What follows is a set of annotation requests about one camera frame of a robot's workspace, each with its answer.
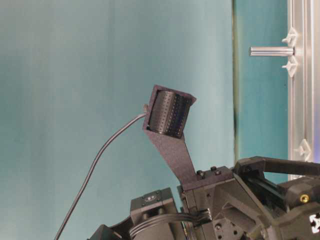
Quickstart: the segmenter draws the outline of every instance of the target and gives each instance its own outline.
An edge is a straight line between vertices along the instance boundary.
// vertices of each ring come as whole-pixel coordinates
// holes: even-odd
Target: bolt
[[[217,223],[215,226],[214,226],[214,229],[216,230],[216,231],[218,231],[218,230],[220,230],[221,229],[221,224],[220,223]]]
[[[201,170],[197,171],[196,174],[199,175],[202,179],[204,179],[205,175],[206,175],[206,173],[204,171],[201,171]]]

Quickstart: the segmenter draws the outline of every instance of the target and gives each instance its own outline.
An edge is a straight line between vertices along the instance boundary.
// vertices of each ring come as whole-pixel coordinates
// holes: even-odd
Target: screw
[[[249,173],[251,171],[252,171],[252,168],[250,166],[246,166],[245,169],[244,169],[245,173]]]
[[[220,223],[217,223],[215,226],[214,226],[214,229],[215,230],[220,230],[221,229],[221,224]]]
[[[307,194],[302,194],[300,196],[300,202],[303,203],[303,204],[306,204],[308,203],[310,200],[309,196]]]
[[[202,179],[204,179],[205,175],[206,175],[206,173],[204,171],[201,171],[201,170],[197,171],[196,174],[198,174]]]

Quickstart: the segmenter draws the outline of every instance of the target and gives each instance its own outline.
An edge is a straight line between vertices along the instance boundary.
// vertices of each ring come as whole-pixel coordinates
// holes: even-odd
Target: black mechanical part
[[[158,91],[148,128],[153,132],[180,139],[192,100],[192,97],[173,91]]]
[[[164,106],[165,100],[164,97],[161,97],[162,94],[172,94],[172,96],[180,96],[182,99],[188,100],[188,104],[179,104],[174,108],[168,109],[168,114],[156,114],[160,110],[159,106]],[[185,143],[185,137],[183,135],[183,128],[180,131],[181,136],[174,137],[170,135],[165,135],[158,133],[157,131],[152,131],[150,128],[150,124],[153,129],[158,129],[157,124],[162,121],[164,116],[165,121],[170,119],[169,112],[171,113],[172,109],[184,109],[179,110],[180,113],[187,113],[189,111],[189,107],[196,101],[196,98],[192,95],[173,90],[170,88],[166,88],[163,86],[155,85],[152,90],[151,98],[148,104],[146,116],[143,122],[143,130],[145,134],[149,137],[150,141],[155,145],[159,153],[162,155],[166,163],[169,165],[175,176],[178,178],[181,184],[187,184],[190,182],[194,182],[197,180],[197,175],[195,172],[195,168],[192,164],[191,158],[189,156],[189,152]],[[183,116],[183,120],[179,118],[175,118],[175,123],[183,123],[186,124],[188,114],[180,114]]]
[[[143,130],[181,183],[182,213],[177,213],[169,188],[154,191],[131,201],[125,221],[110,228],[100,226],[96,236],[104,231],[104,238],[90,240],[119,236],[122,240],[320,239],[320,164],[256,156],[239,160],[233,168],[214,166],[196,173],[181,132],[187,115],[178,111],[185,116],[180,118],[181,131],[164,130],[172,124],[167,121],[169,112],[177,108],[172,105],[173,96],[190,99],[190,105],[196,100],[190,94],[154,86]],[[190,106],[179,104],[189,111]],[[264,172],[304,176],[274,184]]]
[[[162,222],[152,227],[142,225],[167,214],[176,214],[177,208],[170,188],[150,192],[131,201],[130,216],[133,227],[129,233],[135,240],[183,239],[185,233],[180,222]]]

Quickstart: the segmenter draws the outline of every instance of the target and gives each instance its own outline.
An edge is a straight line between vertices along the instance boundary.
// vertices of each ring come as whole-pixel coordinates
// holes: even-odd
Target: cylindrical sensor
[[[148,128],[156,133],[181,138],[192,99],[172,91],[159,91],[153,104]]]

